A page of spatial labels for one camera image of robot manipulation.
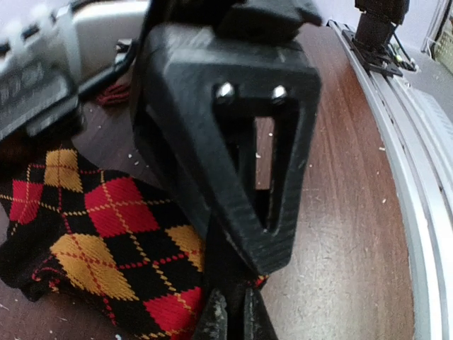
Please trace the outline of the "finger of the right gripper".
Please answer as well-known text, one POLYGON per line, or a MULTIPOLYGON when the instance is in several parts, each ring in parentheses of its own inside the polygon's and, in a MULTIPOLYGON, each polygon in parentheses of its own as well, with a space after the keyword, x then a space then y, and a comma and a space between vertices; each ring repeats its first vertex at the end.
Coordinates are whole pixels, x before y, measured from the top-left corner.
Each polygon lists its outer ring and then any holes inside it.
POLYGON ((161 185, 256 273, 286 266, 321 92, 302 46, 159 25, 136 70, 134 138, 161 185))

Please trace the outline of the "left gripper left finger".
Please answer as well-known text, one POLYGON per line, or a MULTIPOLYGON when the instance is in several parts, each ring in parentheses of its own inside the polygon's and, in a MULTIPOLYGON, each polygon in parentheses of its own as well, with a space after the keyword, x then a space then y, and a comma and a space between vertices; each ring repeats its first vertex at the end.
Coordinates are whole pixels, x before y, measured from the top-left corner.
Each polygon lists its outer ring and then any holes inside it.
POLYGON ((225 297, 214 289, 202 311, 193 340, 227 340, 228 314, 225 297))

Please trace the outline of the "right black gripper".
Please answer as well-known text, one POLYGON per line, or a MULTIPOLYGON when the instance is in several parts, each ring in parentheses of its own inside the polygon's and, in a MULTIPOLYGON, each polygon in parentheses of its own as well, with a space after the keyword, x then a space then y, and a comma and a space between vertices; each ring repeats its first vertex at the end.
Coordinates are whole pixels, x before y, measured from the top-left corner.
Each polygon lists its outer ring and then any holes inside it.
POLYGON ((233 39, 292 39, 322 17, 313 1, 151 1, 144 32, 164 23, 209 26, 233 39))

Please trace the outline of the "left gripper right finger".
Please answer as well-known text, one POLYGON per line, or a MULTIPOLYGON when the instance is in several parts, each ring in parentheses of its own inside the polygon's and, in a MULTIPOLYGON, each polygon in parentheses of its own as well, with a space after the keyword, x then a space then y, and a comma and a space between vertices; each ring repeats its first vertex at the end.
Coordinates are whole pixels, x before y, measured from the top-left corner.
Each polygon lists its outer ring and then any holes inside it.
POLYGON ((248 288, 243 303, 243 339, 278 340, 259 290, 248 288))

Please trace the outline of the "red yellow argyle sock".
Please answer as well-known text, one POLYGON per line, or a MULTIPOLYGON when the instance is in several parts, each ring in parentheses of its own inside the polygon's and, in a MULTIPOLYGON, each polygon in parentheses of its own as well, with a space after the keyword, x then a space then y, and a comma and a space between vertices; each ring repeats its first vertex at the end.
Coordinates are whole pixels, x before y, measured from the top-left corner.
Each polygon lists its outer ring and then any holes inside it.
POLYGON ((190 339, 205 244, 167 194, 62 146, 1 181, 1 279, 29 300, 76 295, 139 339, 190 339))

